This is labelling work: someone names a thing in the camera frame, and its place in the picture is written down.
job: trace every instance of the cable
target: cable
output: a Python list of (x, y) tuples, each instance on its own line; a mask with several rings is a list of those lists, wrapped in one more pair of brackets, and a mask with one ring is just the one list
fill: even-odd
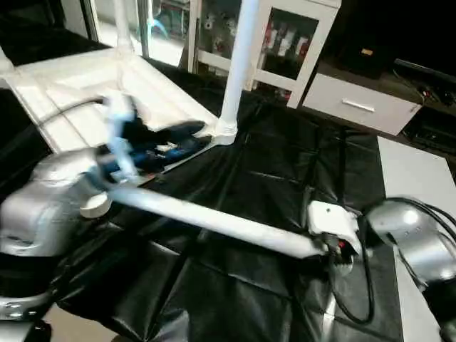
[(56, 111), (56, 113), (50, 114), (47, 118), (45, 118), (43, 121), (40, 121), (36, 125), (34, 125), (33, 123), (30, 124), (24, 131), (22, 131), (22, 133), (19, 133), (12, 141), (9, 142), (9, 144), (6, 147), (4, 147), (0, 151), (0, 162), (5, 157), (7, 157), (11, 152), (13, 152), (20, 144), (22, 144), (22, 142), (25, 139), (29, 138), (30, 135), (32, 135), (35, 132), (35, 128), (41, 128), (46, 123), (49, 123), (52, 120), (55, 120), (56, 118), (58, 118), (60, 115), (66, 113), (72, 109), (81, 107), (82, 105), (87, 105), (90, 103), (103, 104), (104, 99), (105, 99), (104, 97), (98, 96), (98, 97), (94, 97), (94, 98), (85, 99), (84, 101), (81, 101), (81, 102), (72, 103), (72, 104), (68, 105), (67, 107), (60, 108), (59, 110)]
[(373, 283), (372, 283), (372, 274), (371, 274), (371, 266), (369, 264), (369, 257), (367, 255), (367, 250), (366, 250), (366, 231), (368, 227), (368, 223), (366, 220), (366, 217), (362, 217), (363, 220), (365, 220), (364, 224), (362, 227), (359, 229), (359, 234), (360, 234), (360, 243), (361, 243), (361, 251), (363, 252), (363, 266), (364, 266), (364, 274), (366, 276), (366, 286), (367, 286), (367, 291), (368, 291), (368, 312), (365, 317), (359, 318), (356, 317), (347, 307), (345, 302), (343, 301), (341, 295), (336, 291), (336, 287), (334, 284), (334, 278), (335, 274), (333, 270), (336, 267), (336, 261), (334, 256), (336, 255), (336, 252), (334, 249), (329, 245), (329, 253), (328, 253), (328, 260), (329, 260), (329, 275), (328, 275), (328, 280), (329, 280), (329, 286), (331, 288), (331, 292), (334, 295), (334, 299), (336, 300), (337, 305), (339, 308), (342, 310), (342, 312), (354, 323), (364, 325), (368, 324), (373, 320), (374, 314), (375, 314), (375, 298), (374, 298), (374, 293), (373, 293)]
[(395, 69), (393, 69), (393, 73), (394, 73), (394, 76), (396, 76), (402, 83), (404, 83), (410, 89), (413, 89), (420, 96), (421, 105), (424, 107), (424, 105), (426, 103), (426, 97), (422, 93), (420, 93), (420, 91), (412, 83), (410, 83), (406, 78), (399, 75)]
[[(357, 317), (355, 316), (347, 307), (345, 302), (343, 301), (341, 295), (336, 291), (336, 286), (334, 279), (336, 278), (334, 269), (336, 268), (336, 255), (338, 254), (337, 249), (338, 248), (338, 239), (334, 236), (326, 236), (325, 238), (325, 243), (326, 246), (328, 247), (329, 253), (328, 253), (328, 260), (329, 260), (329, 275), (328, 275), (328, 280), (329, 280), (329, 286), (331, 288), (331, 292), (334, 295), (334, 299), (336, 300), (337, 305), (339, 308), (342, 310), (342, 312), (354, 323), (364, 325), (368, 324), (373, 320), (374, 314), (375, 314), (375, 298), (374, 298), (374, 293), (373, 293), (373, 282), (372, 282), (372, 274), (371, 274), (371, 266), (369, 264), (369, 258), (366, 253), (366, 232), (367, 228), (369, 226), (369, 222), (367, 220), (367, 215), (369, 212), (374, 210), (375, 208), (381, 206), (385, 202), (398, 202), (398, 203), (405, 203), (408, 205), (411, 205), (412, 207), (420, 210), (421, 212), (424, 212), (431, 216), (442, 228), (450, 235), (451, 239), (453, 240), (452, 243), (456, 243), (456, 233), (455, 231), (438, 215), (436, 212), (439, 214), (443, 215), (446, 217), (456, 228), (456, 219), (452, 217), (450, 214), (445, 212), (444, 210), (434, 207), (431, 204), (426, 204), (414, 199), (406, 198), (406, 197), (388, 197), (384, 199), (383, 201), (379, 202), (378, 204), (375, 204), (374, 206), (368, 208), (368, 210), (364, 211), (363, 215), (361, 216), (362, 224), (360, 225), (359, 229), (359, 234), (360, 234), (360, 243), (361, 243), (361, 251), (363, 253), (363, 266), (364, 266), (364, 273), (366, 276), (366, 285), (367, 285), (367, 290), (368, 290), (368, 312), (365, 317)], [(408, 270), (412, 275), (415, 275), (414, 271), (410, 268), (410, 266), (407, 264)]]
[(428, 214), (431, 216), (435, 221), (437, 221), (440, 226), (451, 236), (451, 238), (456, 242), (456, 232), (445, 222), (439, 215), (437, 215), (435, 212), (439, 212), (443, 216), (445, 216), (447, 219), (451, 221), (452, 224), (454, 224), (456, 228), (456, 219), (454, 219), (450, 214), (447, 212), (441, 210), (440, 208), (434, 207), (430, 204), (425, 204), (422, 202), (419, 202), (415, 199), (410, 199), (406, 197), (387, 197), (385, 200), (383, 200), (380, 204), (384, 203), (385, 201), (391, 201), (391, 202), (398, 202), (398, 203), (406, 203), (408, 205), (411, 205), (412, 207), (421, 210), (422, 212)]

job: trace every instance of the cabinet drawer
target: cabinet drawer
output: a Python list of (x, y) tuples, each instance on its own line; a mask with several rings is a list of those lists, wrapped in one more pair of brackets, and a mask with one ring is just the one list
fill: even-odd
[(392, 135), (397, 135), (420, 108), (416, 103), (320, 73), (304, 106)]

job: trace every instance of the fold in plastic sheet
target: fold in plastic sheet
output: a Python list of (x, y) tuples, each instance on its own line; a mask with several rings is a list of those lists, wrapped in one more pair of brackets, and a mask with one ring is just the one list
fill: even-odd
[[(0, 44), (15, 65), (102, 47), (18, 19), (0, 20)], [(215, 90), (216, 83), (154, 65), (220, 112), (223, 92)], [(303, 233), (312, 199), (360, 210), (384, 197), (374, 136), (261, 104), (252, 94), (245, 95), (239, 113), (242, 126), (234, 145), (213, 148), (146, 187)], [(48, 153), (46, 146), (38, 150), (26, 159)], [(4, 166), (11, 175), (9, 192), (29, 171), (12, 177), (15, 169)], [(297, 261), (121, 206), (108, 218), (86, 222), (83, 243), (75, 241), (58, 278), (59, 305), (133, 341), (402, 340), (393, 253), (387, 247), (375, 249), (371, 259), (375, 319), (357, 326), (334, 305), (322, 259)], [(366, 312), (359, 260), (337, 289), (355, 314)]]

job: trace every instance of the white connector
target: white connector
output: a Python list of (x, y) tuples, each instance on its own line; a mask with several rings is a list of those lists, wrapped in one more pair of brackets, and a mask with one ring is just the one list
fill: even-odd
[(312, 201), (307, 212), (311, 234), (336, 235), (347, 241), (356, 253), (361, 254), (361, 243), (355, 233), (359, 227), (354, 215), (341, 206), (319, 201)]

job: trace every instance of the black electronic device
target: black electronic device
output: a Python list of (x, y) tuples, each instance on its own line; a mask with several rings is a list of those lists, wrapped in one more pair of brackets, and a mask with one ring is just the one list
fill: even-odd
[(423, 147), (456, 155), (456, 117), (423, 107), (404, 129), (405, 135)]
[(438, 0), (415, 5), (404, 16), (395, 67), (456, 83), (456, 50), (451, 44), (456, 6), (452, 1)]

